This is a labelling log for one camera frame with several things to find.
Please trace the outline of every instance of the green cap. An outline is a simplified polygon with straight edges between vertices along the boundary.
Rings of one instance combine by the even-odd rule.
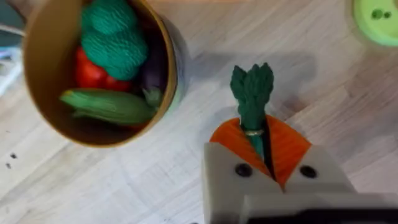
[[[398,46],[398,1],[354,0],[354,18],[362,32],[381,45]]]

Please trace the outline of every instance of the green toy broccoli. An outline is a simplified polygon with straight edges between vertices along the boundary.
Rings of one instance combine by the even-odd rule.
[[[94,0],[81,14],[81,45],[94,64],[117,80],[134,78],[148,46],[125,0]]]

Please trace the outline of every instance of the brown bowl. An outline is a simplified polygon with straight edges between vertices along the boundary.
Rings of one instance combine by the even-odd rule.
[[[74,56],[80,38],[80,13],[84,0],[48,0],[33,13],[24,39],[25,79],[41,115],[60,134],[91,147],[113,147],[147,132],[168,110],[177,85],[175,57],[167,29],[154,10],[141,0],[131,0],[141,26],[160,30],[167,51],[168,81],[163,102],[152,120],[139,129],[122,128],[91,119],[73,119],[72,109],[59,100],[76,88]]]

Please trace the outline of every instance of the purple eggplant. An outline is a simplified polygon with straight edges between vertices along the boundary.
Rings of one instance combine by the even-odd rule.
[[[139,82],[145,90],[158,89],[164,93],[167,86],[167,51],[162,34],[158,30],[146,32],[149,47],[147,60],[141,66]]]

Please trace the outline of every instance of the wood grain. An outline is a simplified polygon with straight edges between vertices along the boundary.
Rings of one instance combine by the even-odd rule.
[[[149,2],[183,49],[178,110],[128,145],[90,149],[51,130],[16,83],[0,98],[0,223],[202,224],[201,152],[236,116],[235,64],[269,62],[268,112],[328,147],[360,192],[398,193],[397,49],[363,40],[347,1]]]

